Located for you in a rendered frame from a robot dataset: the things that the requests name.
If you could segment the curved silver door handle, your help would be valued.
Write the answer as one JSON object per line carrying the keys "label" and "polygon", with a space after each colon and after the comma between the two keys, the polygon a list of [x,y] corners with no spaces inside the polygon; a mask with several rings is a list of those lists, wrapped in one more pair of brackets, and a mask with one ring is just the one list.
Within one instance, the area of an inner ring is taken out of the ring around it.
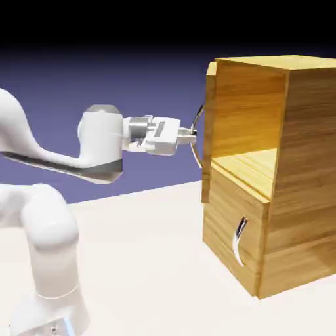
{"label": "curved silver door handle", "polygon": [[[196,126],[197,126],[197,123],[198,123],[198,121],[199,121],[202,113],[203,113],[203,108],[204,108],[204,105],[201,105],[199,107],[199,110],[197,111],[197,113],[196,113],[196,115],[195,115],[195,117],[194,117],[194,119],[192,121],[191,127],[190,127],[191,135],[194,136],[195,138],[197,138],[197,134],[198,134],[198,132],[196,130]],[[199,156],[198,151],[196,149],[196,143],[195,142],[191,142],[190,143],[190,147],[191,147],[192,154],[194,156],[194,159],[195,159],[198,167],[200,169],[203,169],[203,164],[201,162],[200,156]]]}

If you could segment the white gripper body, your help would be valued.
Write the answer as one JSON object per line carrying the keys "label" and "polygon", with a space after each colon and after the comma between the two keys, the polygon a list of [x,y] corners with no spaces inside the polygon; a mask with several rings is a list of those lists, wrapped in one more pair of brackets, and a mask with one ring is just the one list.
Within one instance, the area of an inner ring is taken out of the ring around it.
{"label": "white gripper body", "polygon": [[153,155],[171,156],[177,150],[180,120],[170,117],[155,117],[144,139],[145,152]]}

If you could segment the light wooden cabinet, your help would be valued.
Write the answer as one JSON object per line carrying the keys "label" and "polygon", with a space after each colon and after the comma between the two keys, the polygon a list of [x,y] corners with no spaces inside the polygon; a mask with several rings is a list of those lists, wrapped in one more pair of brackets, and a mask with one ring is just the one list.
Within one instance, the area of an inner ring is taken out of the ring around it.
{"label": "light wooden cabinet", "polygon": [[211,168],[270,201],[255,297],[336,274],[336,59],[214,61]]}

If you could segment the light wooden drawer front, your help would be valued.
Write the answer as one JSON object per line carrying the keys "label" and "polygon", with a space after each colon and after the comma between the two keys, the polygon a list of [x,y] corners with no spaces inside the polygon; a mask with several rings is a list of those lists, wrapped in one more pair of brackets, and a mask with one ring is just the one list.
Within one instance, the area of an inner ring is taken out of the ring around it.
{"label": "light wooden drawer front", "polygon": [[[212,166],[203,240],[252,296],[259,290],[269,205],[269,199],[256,190],[224,169]],[[248,218],[239,242],[244,267],[238,264],[232,250],[232,238],[242,217]]]}

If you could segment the light wooden cabinet door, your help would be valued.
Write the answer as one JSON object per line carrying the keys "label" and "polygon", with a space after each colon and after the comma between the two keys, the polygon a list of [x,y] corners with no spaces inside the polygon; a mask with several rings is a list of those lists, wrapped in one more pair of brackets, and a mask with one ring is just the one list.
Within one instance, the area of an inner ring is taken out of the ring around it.
{"label": "light wooden cabinet door", "polygon": [[205,78],[205,104],[204,104],[204,136],[203,136],[203,168],[201,202],[209,202],[211,182],[211,158],[213,147],[213,121],[215,116],[217,62],[212,61],[208,65]]}

